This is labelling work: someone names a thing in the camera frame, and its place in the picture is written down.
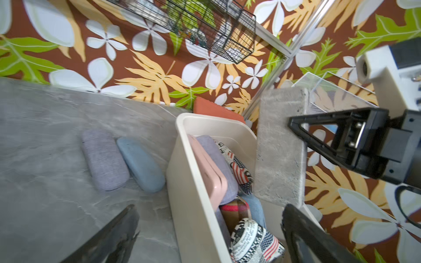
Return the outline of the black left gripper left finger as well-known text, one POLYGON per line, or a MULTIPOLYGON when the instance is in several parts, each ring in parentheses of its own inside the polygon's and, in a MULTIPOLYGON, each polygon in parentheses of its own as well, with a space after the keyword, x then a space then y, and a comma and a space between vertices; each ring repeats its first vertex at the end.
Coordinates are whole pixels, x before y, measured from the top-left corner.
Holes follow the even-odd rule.
POLYGON ((64 263, 127 263, 138 233, 139 214, 130 204, 64 263))

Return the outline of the cream plastic storage box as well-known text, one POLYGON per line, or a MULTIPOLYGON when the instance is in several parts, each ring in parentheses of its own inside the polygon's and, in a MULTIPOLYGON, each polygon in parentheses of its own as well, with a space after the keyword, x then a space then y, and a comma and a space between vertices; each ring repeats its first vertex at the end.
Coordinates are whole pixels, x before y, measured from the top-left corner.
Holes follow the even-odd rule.
POLYGON ((171 212, 183 263, 229 263, 231 257, 212 208, 188 136, 209 135, 223 142, 251 172, 255 170, 257 137, 236 120, 183 113, 166 171, 171 212))

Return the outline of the pale blue glasses case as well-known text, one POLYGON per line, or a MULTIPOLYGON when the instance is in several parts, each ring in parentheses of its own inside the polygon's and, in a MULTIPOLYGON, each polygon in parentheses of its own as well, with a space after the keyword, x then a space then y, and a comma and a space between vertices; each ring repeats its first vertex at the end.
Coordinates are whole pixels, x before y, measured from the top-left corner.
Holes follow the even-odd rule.
POLYGON ((254 195, 245 195, 240 193, 239 196, 249 205, 252 219, 262 227, 266 228, 264 210, 260 200, 254 195))

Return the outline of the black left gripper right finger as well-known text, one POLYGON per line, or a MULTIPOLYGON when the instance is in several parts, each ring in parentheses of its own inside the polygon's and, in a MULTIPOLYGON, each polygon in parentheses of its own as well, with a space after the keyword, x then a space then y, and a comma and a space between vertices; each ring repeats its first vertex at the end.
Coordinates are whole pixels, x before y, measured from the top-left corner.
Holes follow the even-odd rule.
POLYGON ((292 204, 282 214, 282 231, 293 263, 358 263, 357 258, 292 204))

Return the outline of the purple fabric glasses case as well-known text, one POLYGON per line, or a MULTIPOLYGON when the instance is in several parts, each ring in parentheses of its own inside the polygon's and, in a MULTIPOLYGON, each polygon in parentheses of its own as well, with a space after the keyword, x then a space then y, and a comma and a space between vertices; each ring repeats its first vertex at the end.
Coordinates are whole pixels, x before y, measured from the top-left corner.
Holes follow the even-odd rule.
POLYGON ((82 135, 83 153, 96 188, 114 191, 129 180, 129 170, 113 135, 102 129, 85 130, 82 135))

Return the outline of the flag newspaper glasses case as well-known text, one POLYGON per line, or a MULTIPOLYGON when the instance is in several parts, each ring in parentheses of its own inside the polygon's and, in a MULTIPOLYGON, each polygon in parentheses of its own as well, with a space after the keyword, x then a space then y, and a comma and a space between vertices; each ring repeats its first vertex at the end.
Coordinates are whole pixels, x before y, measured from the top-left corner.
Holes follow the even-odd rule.
POLYGON ((243 218, 231 234, 229 253, 235 263, 272 263, 284 257, 285 248, 255 220, 243 218))

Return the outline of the pink glasses case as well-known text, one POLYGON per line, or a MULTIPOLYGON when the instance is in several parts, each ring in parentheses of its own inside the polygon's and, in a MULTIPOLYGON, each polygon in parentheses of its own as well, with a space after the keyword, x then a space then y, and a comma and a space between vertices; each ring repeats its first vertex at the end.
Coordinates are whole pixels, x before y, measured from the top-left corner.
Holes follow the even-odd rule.
POLYGON ((188 139, 205 184, 212 208, 216 211, 221 205, 227 192, 227 179, 198 140, 191 135, 188 135, 188 139))

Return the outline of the lavender fabric glasses case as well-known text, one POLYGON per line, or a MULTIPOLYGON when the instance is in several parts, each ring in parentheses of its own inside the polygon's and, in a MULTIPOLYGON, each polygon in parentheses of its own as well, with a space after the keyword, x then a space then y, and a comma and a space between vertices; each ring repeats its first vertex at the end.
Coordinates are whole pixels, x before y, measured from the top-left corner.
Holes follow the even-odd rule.
POLYGON ((223 215, 222 215, 222 213, 221 213, 221 210, 220 210, 219 208, 217 208, 217 210, 215 211, 215 215, 216 215, 216 218, 217 218, 217 221, 218 221, 218 224, 219 224, 219 227, 220 227, 221 233, 222 233, 222 235, 223 235, 223 238, 224 238, 225 244, 226 244, 226 246, 229 248, 229 246, 230 246, 231 234, 230 234, 230 232, 229 232, 229 229, 228 229, 228 227, 227 227, 227 225, 226 225, 226 222, 225 222, 225 220, 224 220, 224 217, 223 217, 223 215))

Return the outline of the lilac fabric glasses case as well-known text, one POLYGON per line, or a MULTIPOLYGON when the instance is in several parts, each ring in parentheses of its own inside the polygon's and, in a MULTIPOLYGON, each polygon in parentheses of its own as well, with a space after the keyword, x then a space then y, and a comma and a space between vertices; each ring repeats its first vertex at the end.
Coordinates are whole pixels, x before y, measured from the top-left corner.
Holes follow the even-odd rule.
POLYGON ((217 143, 214 141, 213 138, 207 135, 203 135, 200 137, 196 137, 197 141, 201 144, 201 146, 205 149, 207 154, 222 172, 227 180, 227 191, 221 201, 221 206, 230 203, 233 201, 237 193, 239 191, 239 184, 237 183, 232 169, 226 162, 223 154, 220 152, 217 143))

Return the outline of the grey stone block case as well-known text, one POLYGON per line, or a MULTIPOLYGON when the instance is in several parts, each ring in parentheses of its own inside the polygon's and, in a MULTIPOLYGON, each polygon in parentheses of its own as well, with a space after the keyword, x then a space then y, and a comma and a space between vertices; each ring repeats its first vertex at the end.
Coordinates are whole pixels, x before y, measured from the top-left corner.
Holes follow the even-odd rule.
POLYGON ((288 124, 308 104, 309 92, 294 87, 266 91, 260 99, 254 194, 281 207, 304 203, 307 147, 288 124))

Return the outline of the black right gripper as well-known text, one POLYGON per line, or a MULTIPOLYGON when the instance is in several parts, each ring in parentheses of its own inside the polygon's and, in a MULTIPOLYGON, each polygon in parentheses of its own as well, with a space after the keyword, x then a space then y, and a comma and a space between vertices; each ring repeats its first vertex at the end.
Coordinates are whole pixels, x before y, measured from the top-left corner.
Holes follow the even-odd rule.
POLYGON ((337 166, 420 189, 421 113, 406 110, 401 117, 388 120, 388 110, 366 107, 293 116, 288 128, 337 166))

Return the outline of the plaid glasses case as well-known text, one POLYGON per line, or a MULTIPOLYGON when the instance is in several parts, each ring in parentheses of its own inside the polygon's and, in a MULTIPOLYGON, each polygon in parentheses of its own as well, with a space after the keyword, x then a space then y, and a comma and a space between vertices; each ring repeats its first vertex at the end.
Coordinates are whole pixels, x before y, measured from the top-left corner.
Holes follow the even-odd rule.
POLYGON ((219 209, 230 233, 234 231, 235 226, 242 219, 252 217, 250 206, 240 196, 237 196, 231 202, 220 206, 219 209))

